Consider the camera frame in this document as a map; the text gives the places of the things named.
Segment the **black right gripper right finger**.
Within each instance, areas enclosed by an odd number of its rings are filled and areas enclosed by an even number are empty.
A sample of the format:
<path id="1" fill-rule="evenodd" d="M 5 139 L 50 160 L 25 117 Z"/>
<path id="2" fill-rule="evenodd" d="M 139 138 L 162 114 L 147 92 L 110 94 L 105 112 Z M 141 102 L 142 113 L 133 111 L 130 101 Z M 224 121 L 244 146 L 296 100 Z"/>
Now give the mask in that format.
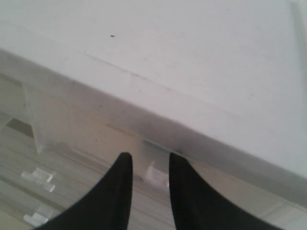
<path id="1" fill-rule="evenodd" d="M 213 189 L 187 159 L 169 156 L 169 190 L 178 230 L 275 230 Z"/>

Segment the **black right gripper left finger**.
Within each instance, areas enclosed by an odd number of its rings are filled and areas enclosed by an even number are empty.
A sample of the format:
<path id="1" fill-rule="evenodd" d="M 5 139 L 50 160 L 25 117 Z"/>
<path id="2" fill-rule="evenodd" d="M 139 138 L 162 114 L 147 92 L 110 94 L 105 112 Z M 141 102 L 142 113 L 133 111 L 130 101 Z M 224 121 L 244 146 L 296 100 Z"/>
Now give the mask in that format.
<path id="1" fill-rule="evenodd" d="M 119 154 L 104 177 L 70 208 L 38 230 L 126 230 L 133 182 L 132 156 Z"/>

